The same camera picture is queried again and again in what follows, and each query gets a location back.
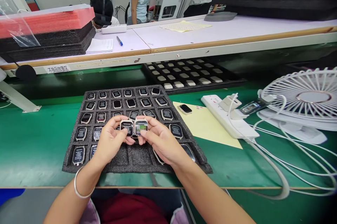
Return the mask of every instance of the black hair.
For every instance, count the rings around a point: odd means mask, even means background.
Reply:
[[[90,0],[90,6],[94,8],[95,13],[102,14],[103,0]],[[109,17],[112,17],[113,15],[113,5],[111,0],[105,0],[104,15]]]

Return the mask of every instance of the red foam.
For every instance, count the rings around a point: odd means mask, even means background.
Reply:
[[[24,16],[33,34],[52,33],[80,29],[95,17],[92,7],[68,12],[49,13],[40,16]],[[12,37],[9,30],[25,27],[22,18],[0,20],[0,39]],[[20,35],[28,35],[29,29],[21,28]]]

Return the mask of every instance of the red cloth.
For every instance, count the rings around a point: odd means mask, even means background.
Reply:
[[[118,193],[95,203],[102,224],[168,224],[164,212],[150,199]]]

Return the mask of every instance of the fan guard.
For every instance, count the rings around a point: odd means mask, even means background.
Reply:
[[[337,67],[288,74],[271,82],[260,93],[261,98],[276,94],[287,98],[282,114],[310,120],[337,120]],[[283,98],[277,96],[268,107],[279,111],[282,105]]]

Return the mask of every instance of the white desk fan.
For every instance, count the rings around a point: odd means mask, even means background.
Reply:
[[[317,129],[337,131],[337,67],[288,74],[258,94],[262,99],[277,95],[267,109],[257,113],[258,117],[300,140],[320,144],[326,136]],[[276,115],[284,102],[279,95],[284,95],[287,102]]]

